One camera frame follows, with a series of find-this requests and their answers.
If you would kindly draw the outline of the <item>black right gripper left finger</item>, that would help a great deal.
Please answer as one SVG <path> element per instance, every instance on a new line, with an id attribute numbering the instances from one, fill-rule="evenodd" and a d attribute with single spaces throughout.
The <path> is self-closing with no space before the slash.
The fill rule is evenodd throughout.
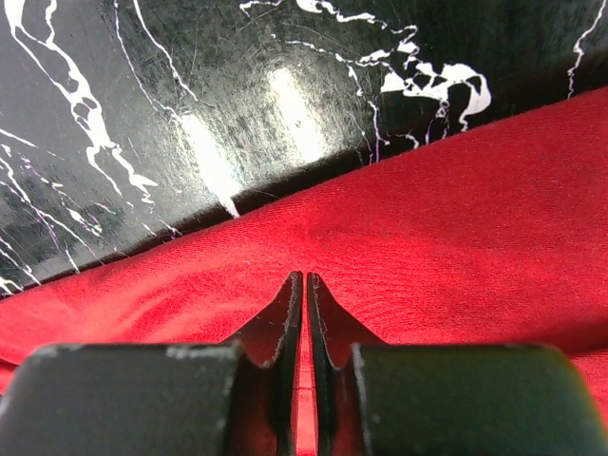
<path id="1" fill-rule="evenodd" d="M 239 348 L 227 422 L 229 455 L 295 454 L 302 304 L 303 274 L 291 272 L 271 302 L 229 338 Z"/>

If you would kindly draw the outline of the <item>dark red polo shirt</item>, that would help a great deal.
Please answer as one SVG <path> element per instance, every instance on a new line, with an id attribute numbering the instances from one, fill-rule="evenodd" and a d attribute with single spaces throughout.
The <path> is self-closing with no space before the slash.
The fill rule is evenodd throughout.
<path id="1" fill-rule="evenodd" d="M 2 453 L 229 455 L 229 338 L 291 272 L 294 455 L 309 273 L 384 341 L 352 348 L 364 455 L 605 454 L 606 90 L 3 300 Z"/>

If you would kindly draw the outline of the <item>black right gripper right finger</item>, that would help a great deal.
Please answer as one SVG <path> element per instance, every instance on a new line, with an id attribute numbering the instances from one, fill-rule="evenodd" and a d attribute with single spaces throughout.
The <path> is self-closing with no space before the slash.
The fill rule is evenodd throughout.
<path id="1" fill-rule="evenodd" d="M 306 282 L 319 455 L 364 455 L 360 394 L 355 380 L 355 344 L 384 341 L 334 298 L 319 274 Z"/>

